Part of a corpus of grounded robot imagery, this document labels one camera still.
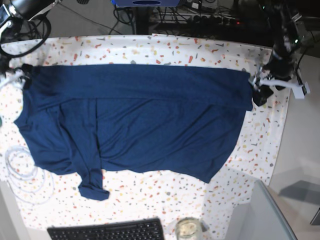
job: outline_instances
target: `cable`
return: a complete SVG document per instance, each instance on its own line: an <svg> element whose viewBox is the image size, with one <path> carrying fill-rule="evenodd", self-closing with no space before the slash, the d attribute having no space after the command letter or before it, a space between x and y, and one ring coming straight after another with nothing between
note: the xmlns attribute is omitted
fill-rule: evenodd
<svg viewBox="0 0 320 240"><path fill-rule="evenodd" d="M173 7L170 7L170 9L171 9L171 11L172 11L172 13L173 13L173 17L174 17L174 19L175 19L175 22L179 25L180 22L178 21L178 18L177 18L177 15L176 15L176 13L175 13L174 8L173 8Z"/></svg>
<svg viewBox="0 0 320 240"><path fill-rule="evenodd" d="M313 34L312 32L311 32L311 34L312 34L314 43L313 43L313 45L309 45L309 46L307 46L307 47L305 48L305 50L303 51L303 53L302 53L302 55L301 55L301 57L300 57L300 59L299 59L299 61L298 61L298 64L297 64L296 67L295 67L295 75L296 75L297 80L298 80L298 83L299 83L300 85L303 84L303 82L302 82L302 80L301 80L301 78L300 78L300 75L299 75L299 73L298 73L298 70L300 69L300 63L301 63L302 59L304 58L304 56L306 55L307 51L308 51L309 49L311 49L311 48L314 48L315 44L318 43L318 42L320 42L320 39L316 40L314 34Z"/></svg>
<svg viewBox="0 0 320 240"><path fill-rule="evenodd" d="M115 16L115 18L117 19L116 23L113 25L113 27L111 28L111 30L109 31L108 35L111 35L113 31L117 32L115 30L116 26L119 24L120 20L119 20L119 12L117 12L116 10L116 6L114 6L114 10L113 10L113 15Z"/></svg>
<svg viewBox="0 0 320 240"><path fill-rule="evenodd" d="M34 47L32 47L31 49L29 49L28 51L26 52L23 52L23 53L20 53L20 54L9 54L7 52L5 52L3 50L3 48L1 47L0 45L0 54L8 57L8 58L12 58L12 59L15 59L15 58L21 58L21 57L24 57L30 53L32 53L33 51L35 51L36 49L38 49L42 44L44 44L44 42L48 39L50 33L51 33L51 24L50 24L50 21L47 19L47 17L44 17L43 20L42 20L43 24L46 25L46 33L45 35L43 36L42 40L37 44L35 45Z"/></svg>
<svg viewBox="0 0 320 240"><path fill-rule="evenodd" d="M177 7L172 7L172 12L173 14L178 14L179 17L183 18L184 20L188 21L187 18L185 18L184 16L182 16L179 12L178 12L178 8Z"/></svg>
<svg viewBox="0 0 320 240"><path fill-rule="evenodd" d="M163 20L165 20L166 14L167 14L167 7L164 8L164 15L163 15L163 18L161 19L161 23L163 22Z"/></svg>
<svg viewBox="0 0 320 240"><path fill-rule="evenodd" d="M123 19L122 16L120 16L119 12L120 11L124 11L127 18L128 18L128 21L125 21ZM130 25L131 28L132 28L132 34L135 35L136 34L136 30L135 30L135 25L134 25L134 22L133 22L133 19L134 19L134 14L133 12L131 11L130 7L116 7L116 5L114 6L114 10L113 10L113 16L117 19L117 22L115 23L115 25L113 26L112 31L114 31L114 27L118 25L118 23L122 23L122 24L125 24L125 25Z"/></svg>
<svg viewBox="0 0 320 240"><path fill-rule="evenodd" d="M28 36L30 39L35 39L35 38L41 39L41 38L43 38L44 37L44 32L42 31L42 36L41 36L41 34L38 31L38 27L43 22L43 19L39 19L39 20L40 21L37 24L35 24L33 21L27 21L26 23L28 24L28 27L29 27L30 31L17 33L17 36L19 38L20 37L24 37L24 36Z"/></svg>
<svg viewBox="0 0 320 240"><path fill-rule="evenodd" d="M80 13L78 13L78 12L72 10L71 8L63 5L62 3L60 3L58 6L61 6L61 7L65 8L65 9L69 10L70 12L78 15L79 17L81 17L81 18L83 18L83 19L85 19L85 20L87 20L87 21L89 21L89 22L91 22L91 23L93 23L93 24L96 24L96 25L105 27L105 28L107 28L107 29L110 29L110 30L112 30L112 31L115 31L116 33L118 33L118 34L120 34L120 35L123 35L121 32L119 32L119 31L117 31L117 30L114 30L114 29L112 29L111 27L109 27L109 26L107 26L107 25L103 25L103 24L101 24L101 23L99 23L99 22L93 21L93 20L91 20L91 19L89 19L89 18L81 15Z"/></svg>
<svg viewBox="0 0 320 240"><path fill-rule="evenodd" d="M32 205L42 205L47 203L52 196L54 195L54 191L55 191L55 182L54 182L54 178L52 173L49 173L50 175L50 179L51 182L49 182L49 186L52 188L52 193L50 194L49 197L47 197L46 200L41 201L41 202L31 202L26 200L26 195L30 195L30 197L34 197L36 194L39 194L41 190L43 190L45 184L46 184L46 179L48 178L46 176L46 172L45 170L42 170L42 175L39 175L39 171L38 171L38 167L36 167L35 165L33 166L32 170L28 173L20 173L20 171L14 168L13 166L13 162L17 161L18 159L22 159L23 163L26 164L26 166L28 166L28 162L27 162L27 158L32 158L30 151L22 146L12 146L10 147L6 153L5 153L5 165L7 167L8 170L8 184L9 187L12 191L12 193L15 195L16 198L18 198L20 201L27 203L27 204L32 204ZM35 188L32 190L26 190L23 189L19 184L26 184L27 186L35 186L35 182L37 178L41 178L42 181L40 182L40 186L38 188ZM21 191L23 193L23 198L20 197L15 191L14 188L18 188L19 191Z"/></svg>
<svg viewBox="0 0 320 240"><path fill-rule="evenodd" d="M158 12L159 12L160 22L162 23L162 16L161 16L160 7L158 6L156 9L157 9L157 10L158 10Z"/></svg>

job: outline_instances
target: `shirt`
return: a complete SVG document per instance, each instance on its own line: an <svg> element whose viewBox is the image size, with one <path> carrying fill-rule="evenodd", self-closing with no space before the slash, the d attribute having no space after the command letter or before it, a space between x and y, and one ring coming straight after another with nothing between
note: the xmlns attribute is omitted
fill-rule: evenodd
<svg viewBox="0 0 320 240"><path fill-rule="evenodd" d="M105 200L102 170L171 170L208 183L233 151L249 73L164 65L37 66L15 121L35 165L77 172Z"/></svg>

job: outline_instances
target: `black cable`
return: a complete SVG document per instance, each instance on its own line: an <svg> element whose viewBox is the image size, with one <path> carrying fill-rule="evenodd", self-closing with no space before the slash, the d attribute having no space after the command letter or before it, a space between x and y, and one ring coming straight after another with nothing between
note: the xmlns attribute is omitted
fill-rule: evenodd
<svg viewBox="0 0 320 240"><path fill-rule="evenodd" d="M34 39L35 37L34 37L34 35L33 35L33 29L32 29L32 25L31 25L31 23L30 22L26 22L27 24L27 27L29 28L29 31L27 32L27 35L28 35L28 37L30 38L30 39Z"/></svg>
<svg viewBox="0 0 320 240"><path fill-rule="evenodd" d="M8 57L8 58L12 58L12 59L15 59L15 58L21 58L21 57L24 57L30 53L32 53L33 51L35 51L36 49L38 49L42 44L45 43L45 41L48 39L50 33L51 33L51 24L50 24L50 21L47 19L47 17L44 17L43 20L42 20L43 24L46 26L46 33L45 35L43 36L43 39L37 44L35 45L34 47L32 47L31 49L29 49L28 51L26 52L23 52L23 53L20 53L20 54L16 54L16 55L13 55L13 54L9 54L7 52L5 52L1 45L0 45L0 54Z"/></svg>
<svg viewBox="0 0 320 240"><path fill-rule="evenodd" d="M226 6L221 6L221 5L219 5L219 8L224 8L224 9L226 9L226 10L230 10L230 11L232 11L232 9L231 9L231 8L226 7Z"/></svg>
<svg viewBox="0 0 320 240"><path fill-rule="evenodd" d="M121 12L121 11L125 12L125 14L126 14L126 16L128 18L128 21L125 21L123 19L123 17L120 16L119 12ZM114 6L113 16L117 19L117 22L113 26L113 30L114 30L114 27L118 25L118 23L122 23L122 24L125 24L125 25L130 25L131 28L132 28L132 34L133 35L136 34L135 25L134 25L134 21L133 21L134 20L134 14L131 11L130 7L116 7L116 6Z"/></svg>
<svg viewBox="0 0 320 240"><path fill-rule="evenodd" d="M187 18L185 18L184 16L182 16L179 12L178 12L178 8L177 7L173 7L175 8L175 13L178 14L178 16L180 16L181 18L183 18L184 20L188 21Z"/></svg>
<svg viewBox="0 0 320 240"><path fill-rule="evenodd" d="M133 22L133 16L130 16L130 12L128 10L125 10L125 13L126 13L127 17L129 18L129 22L130 22L130 25L132 28L132 34L136 35L136 29L135 29L135 25Z"/></svg>
<svg viewBox="0 0 320 240"><path fill-rule="evenodd" d="M162 16L161 16L161 11L160 11L160 7L159 6L157 7L157 10L159 12L160 22L162 23Z"/></svg>
<svg viewBox="0 0 320 240"><path fill-rule="evenodd" d="M167 14L167 7L164 8L164 15L163 15L163 18L162 18L161 22L162 22L163 20L165 20L166 14Z"/></svg>
<svg viewBox="0 0 320 240"><path fill-rule="evenodd" d="M295 74L296 74L298 83L299 83L300 85L303 84L303 82L302 82L302 80L301 80L301 78L300 78L300 75L298 74L298 70L300 69L300 63L301 63L302 59L304 58L304 56L306 55L307 51L308 51L309 49L311 49L311 48L314 48L315 44L318 43L318 42L320 42L320 39L316 40L312 32L311 32L311 34L312 34L312 37L313 37L314 44L313 44L313 45L309 45L309 46L307 46L307 47L305 48L305 50L303 51L303 53L302 53L302 55L301 55L301 57L300 57L300 59L299 59L299 61L298 61L298 64L297 64L296 67L295 67Z"/></svg>
<svg viewBox="0 0 320 240"><path fill-rule="evenodd" d="M175 22L179 25L180 22L179 22L179 20L178 20L178 18L177 18L177 15L176 15L176 12L175 12L174 8L173 8L173 7L170 7L170 9L171 9L171 11L172 11L172 13L173 13L173 17L174 17L174 19L175 19Z"/></svg>
<svg viewBox="0 0 320 240"><path fill-rule="evenodd" d="M113 25L113 27L112 27L111 30L109 31L109 35L111 35L113 31L117 32L117 31L115 30L115 28L116 28L116 26L117 26L117 25L119 24L119 22L120 22L120 20L119 20L119 19L120 19L120 17L119 17L119 12L117 11L116 6L114 6L113 15L114 15L115 18L116 18L116 23Z"/></svg>
<svg viewBox="0 0 320 240"><path fill-rule="evenodd" d="M42 34L44 34L44 32L45 32L45 25L44 24L42 24Z"/></svg>
<svg viewBox="0 0 320 240"><path fill-rule="evenodd" d="M120 35L123 35L121 32L119 32L119 31L117 31L117 30L115 30L115 29L112 29L111 27L109 27L109 26L107 26L107 25L103 25L103 24L101 24L101 23L99 23L99 22L93 21L93 20L91 20L91 19L89 19L89 18L81 15L80 13L78 13L78 12L72 10L71 8L63 5L62 3L60 3L58 6L61 6L61 7L65 8L65 9L69 10L70 12L78 15L79 17L81 17L81 18L83 18L83 19L85 19L85 20L87 20L87 21L89 21L89 22L91 22L91 23L93 23L93 24L96 24L96 25L105 27L105 28L107 28L107 29L110 29L110 30L112 30L112 31L115 31L116 33L118 33L118 34L120 34Z"/></svg>
<svg viewBox="0 0 320 240"><path fill-rule="evenodd" d="M38 27L39 25L42 23L43 19L39 19L40 21L35 24L33 21L31 22L28 22L27 21L27 24L28 25L32 25L33 29L31 29L29 32L20 32L20 33L17 33L17 35L19 37L24 37L24 36L28 36L29 35L29 38L30 39L35 39L35 38L38 38L38 39L42 39L44 37L44 32L42 32L42 35L40 34L40 32L38 31Z"/></svg>

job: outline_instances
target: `table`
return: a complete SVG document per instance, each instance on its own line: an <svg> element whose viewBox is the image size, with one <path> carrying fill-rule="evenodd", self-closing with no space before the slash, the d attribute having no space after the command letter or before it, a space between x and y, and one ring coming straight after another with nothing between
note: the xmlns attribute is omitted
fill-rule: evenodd
<svg viewBox="0 0 320 240"><path fill-rule="evenodd" d="M5 45L5 50L24 51L35 40ZM90 36L50 38L39 50L11 61L13 67L32 65L152 64L229 68L253 74L257 63L266 62L271 50L241 43L164 36ZM277 160L285 125L290 90L275 91L266 105L247 112L237 145L224 167L209 184L171 171L134 173L103 170L103 187L110 198L95 201L80 196L81 178L44 172L46 184L36 194L18 187L37 189L38 179L12 187L21 216L29 228L105 224L159 217L167 240L175 239L179 219L195 217L209 228L206 239L223 239L234 207L250 201L256 179L266 185ZM22 109L22 93L8 85L0 91L0 180L8 181L7 150L26 146L13 121ZM32 159L21 158L14 166L27 172Z"/></svg>

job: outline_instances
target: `keyboard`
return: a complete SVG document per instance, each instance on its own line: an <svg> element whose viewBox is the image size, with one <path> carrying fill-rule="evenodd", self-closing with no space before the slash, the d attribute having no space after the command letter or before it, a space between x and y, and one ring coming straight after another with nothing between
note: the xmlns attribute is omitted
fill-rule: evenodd
<svg viewBox="0 0 320 240"><path fill-rule="evenodd" d="M160 219L47 229L52 240L165 240Z"/></svg>

